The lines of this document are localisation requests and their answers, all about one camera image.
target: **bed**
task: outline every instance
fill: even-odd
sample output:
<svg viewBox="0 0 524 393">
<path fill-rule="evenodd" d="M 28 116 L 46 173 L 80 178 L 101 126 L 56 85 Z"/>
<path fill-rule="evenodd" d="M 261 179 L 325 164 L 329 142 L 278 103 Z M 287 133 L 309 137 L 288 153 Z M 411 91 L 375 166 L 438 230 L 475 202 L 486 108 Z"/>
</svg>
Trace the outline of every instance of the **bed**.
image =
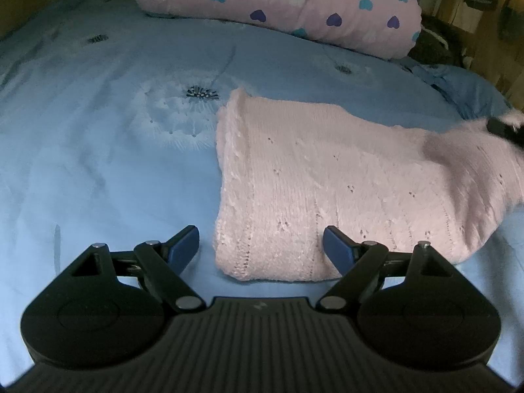
<svg viewBox="0 0 524 393">
<path fill-rule="evenodd" d="M 398 63 L 242 23 L 147 16 L 134 0 L 45 8 L 0 41 L 0 383 L 32 364 L 24 308 L 94 242 L 132 249 L 193 224 L 201 247 L 182 278 L 207 301 L 325 293 L 332 281 L 239 282 L 215 265 L 216 112 L 238 87 L 385 125 L 462 121 Z M 521 221 L 508 216 L 458 267 L 501 314 L 489 365 L 513 385 L 524 379 Z"/>
</svg>

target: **bedding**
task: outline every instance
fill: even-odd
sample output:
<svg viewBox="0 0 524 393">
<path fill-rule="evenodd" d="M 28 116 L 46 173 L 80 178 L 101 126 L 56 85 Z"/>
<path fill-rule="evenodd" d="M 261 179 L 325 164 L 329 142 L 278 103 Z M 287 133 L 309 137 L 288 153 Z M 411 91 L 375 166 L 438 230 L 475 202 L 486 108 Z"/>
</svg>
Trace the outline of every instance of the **bedding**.
<svg viewBox="0 0 524 393">
<path fill-rule="evenodd" d="M 438 134 L 234 90 L 218 112 L 217 265 L 240 280 L 337 278 L 322 249 L 329 225 L 395 252 L 427 240 L 465 261 L 524 203 L 524 152 L 485 124 Z"/>
<path fill-rule="evenodd" d="M 469 70 L 450 65 L 417 65 L 411 72 L 438 90 L 464 119 L 498 117 L 512 107 L 493 84 Z"/>
<path fill-rule="evenodd" d="M 420 32 L 417 0 L 137 0 L 150 13 L 227 19 L 400 58 Z"/>
<path fill-rule="evenodd" d="M 315 302 L 332 285 L 238 282 L 215 264 L 216 112 L 239 87 L 337 104 L 384 125 L 446 131 L 462 122 L 402 67 L 342 48 L 238 23 L 152 18 L 134 0 L 47 8 L 0 41 L 2 384 L 31 365 L 19 331 L 24 308 L 94 242 L 126 250 L 198 226 L 201 247 L 182 277 L 208 302 L 216 295 Z M 521 226 L 507 221 L 458 268 L 499 310 L 502 333 L 489 365 L 517 384 L 524 248 L 510 241 Z"/>
</svg>

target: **triangular cutout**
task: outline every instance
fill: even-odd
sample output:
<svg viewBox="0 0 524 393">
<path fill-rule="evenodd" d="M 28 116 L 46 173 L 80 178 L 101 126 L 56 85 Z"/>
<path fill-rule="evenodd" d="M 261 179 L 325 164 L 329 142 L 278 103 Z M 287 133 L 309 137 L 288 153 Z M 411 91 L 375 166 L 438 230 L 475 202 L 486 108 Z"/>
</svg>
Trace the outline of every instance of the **triangular cutout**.
<svg viewBox="0 0 524 393">
<path fill-rule="evenodd" d="M 441 278 L 450 278 L 451 274 L 446 271 L 433 256 L 428 256 L 420 271 L 422 276 L 438 276 Z"/>
<path fill-rule="evenodd" d="M 96 253 L 91 253 L 82 263 L 82 266 L 74 271 L 73 276 L 97 276 L 99 274 L 102 274 L 99 256 Z"/>
</svg>

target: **pink knitted blanket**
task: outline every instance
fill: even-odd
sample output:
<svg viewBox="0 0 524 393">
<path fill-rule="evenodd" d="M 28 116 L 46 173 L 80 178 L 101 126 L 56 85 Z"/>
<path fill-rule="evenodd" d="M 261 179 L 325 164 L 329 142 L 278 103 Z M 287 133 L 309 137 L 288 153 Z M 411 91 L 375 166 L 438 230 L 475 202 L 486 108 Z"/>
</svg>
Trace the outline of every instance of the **pink knitted blanket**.
<svg viewBox="0 0 524 393">
<path fill-rule="evenodd" d="M 234 90 L 218 113 L 217 265 L 240 280 L 336 278 L 322 251 L 328 225 L 391 251 L 429 240 L 465 260 L 524 202 L 524 152 L 484 126 L 386 127 L 331 104 Z"/>
</svg>

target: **pillow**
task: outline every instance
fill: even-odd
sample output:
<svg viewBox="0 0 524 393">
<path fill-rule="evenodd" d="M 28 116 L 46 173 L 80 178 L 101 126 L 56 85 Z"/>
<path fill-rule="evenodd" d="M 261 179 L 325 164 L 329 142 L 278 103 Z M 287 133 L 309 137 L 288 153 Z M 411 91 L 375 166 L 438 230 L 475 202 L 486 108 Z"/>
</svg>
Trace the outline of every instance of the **pillow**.
<svg viewBox="0 0 524 393">
<path fill-rule="evenodd" d="M 498 117 L 512 105 L 487 80 L 450 65 L 418 65 L 411 72 L 436 88 L 464 119 Z"/>
<path fill-rule="evenodd" d="M 415 45 L 417 0 L 136 0 L 148 13 L 251 23 L 384 59 Z"/>
</svg>

